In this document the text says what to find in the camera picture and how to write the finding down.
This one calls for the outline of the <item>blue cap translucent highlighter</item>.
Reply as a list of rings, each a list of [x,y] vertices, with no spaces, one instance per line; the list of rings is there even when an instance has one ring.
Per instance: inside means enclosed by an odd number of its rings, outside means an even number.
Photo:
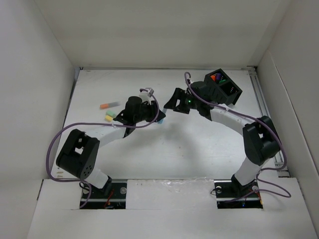
[[[162,123],[163,123],[163,120],[164,120],[164,118],[166,117],[166,112],[167,112],[167,109],[165,109],[165,108],[163,108],[163,109],[160,111],[158,124],[162,124]]]

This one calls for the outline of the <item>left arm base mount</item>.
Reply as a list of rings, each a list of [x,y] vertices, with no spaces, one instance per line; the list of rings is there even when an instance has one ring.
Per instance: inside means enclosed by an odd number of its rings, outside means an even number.
[[[127,180],[113,180],[109,194],[103,195],[101,191],[92,186],[89,196],[89,186],[79,183],[82,189],[80,209],[83,210],[122,210],[126,208]]]

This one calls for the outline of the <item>peach cap translucent highlighter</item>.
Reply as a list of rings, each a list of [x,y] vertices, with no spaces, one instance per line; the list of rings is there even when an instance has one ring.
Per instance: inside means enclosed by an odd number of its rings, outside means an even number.
[[[117,107],[121,104],[121,102],[111,102],[111,103],[105,103],[105,104],[101,104],[100,105],[100,109],[108,109],[108,108],[113,108],[113,107]]]

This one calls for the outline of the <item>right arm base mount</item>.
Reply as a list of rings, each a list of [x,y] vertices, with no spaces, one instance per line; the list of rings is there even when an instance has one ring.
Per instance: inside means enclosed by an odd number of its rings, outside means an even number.
[[[210,194],[216,197],[218,209],[262,209],[263,203],[256,181],[247,186],[236,185],[231,180],[215,180]]]

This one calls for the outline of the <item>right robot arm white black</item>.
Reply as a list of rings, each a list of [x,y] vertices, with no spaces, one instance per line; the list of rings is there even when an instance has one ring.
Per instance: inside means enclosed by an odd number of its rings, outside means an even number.
[[[242,90],[232,81],[222,86],[213,80],[186,80],[187,88],[176,88],[164,109],[188,114],[197,110],[209,121],[222,124],[243,137],[245,159],[232,175],[230,192],[233,199],[256,193],[254,181],[264,164],[280,150],[279,137],[272,120],[267,116],[251,117],[230,109]]]

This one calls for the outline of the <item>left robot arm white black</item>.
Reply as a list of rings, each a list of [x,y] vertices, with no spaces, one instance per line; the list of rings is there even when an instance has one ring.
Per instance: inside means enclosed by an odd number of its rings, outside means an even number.
[[[72,130],[57,156],[56,164],[77,179],[91,184],[99,197],[107,197],[111,193],[112,178],[95,167],[99,149],[129,136],[140,122],[154,123],[163,118],[165,113],[155,100],[131,96],[110,125],[89,131]]]

